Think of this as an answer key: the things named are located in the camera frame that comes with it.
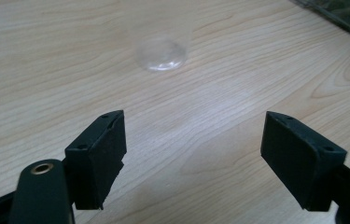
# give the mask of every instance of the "wood grain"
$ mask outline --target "wood grain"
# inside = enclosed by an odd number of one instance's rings
[[[0,1],[0,196],[124,109],[128,154],[77,223],[334,223],[302,211],[259,147],[267,110],[349,151],[350,34],[288,0],[198,2],[187,63],[133,61],[118,0]]]

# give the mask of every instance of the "clear plastic cup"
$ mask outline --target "clear plastic cup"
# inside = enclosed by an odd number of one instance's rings
[[[121,4],[135,59],[142,67],[165,71],[186,61],[193,0],[121,0]]]

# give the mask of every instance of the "wooden table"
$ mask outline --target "wooden table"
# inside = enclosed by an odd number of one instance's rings
[[[128,154],[104,211],[77,223],[334,223],[261,158],[265,112],[348,150],[350,34],[288,0],[198,2],[187,63],[133,61],[119,0],[0,1],[0,196],[20,171],[124,109]]]

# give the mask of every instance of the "screw hole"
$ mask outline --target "screw hole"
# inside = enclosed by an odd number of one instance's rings
[[[324,149],[327,150],[327,151],[334,151],[333,147],[324,147]]]
[[[53,168],[52,163],[39,164],[32,169],[32,174],[33,175],[42,175],[42,174],[45,174],[46,172],[50,171],[52,168]]]
[[[78,149],[87,149],[88,148],[88,146],[87,145],[85,145],[85,144],[83,144],[83,145],[78,145],[78,147],[77,147]]]

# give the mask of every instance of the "light wood surface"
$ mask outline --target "light wood surface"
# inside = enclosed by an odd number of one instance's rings
[[[350,34],[288,0],[198,1],[187,63],[136,65],[118,0],[0,1],[0,196],[20,171],[124,109],[128,154],[77,223],[334,223],[259,153],[265,112],[348,150]]]

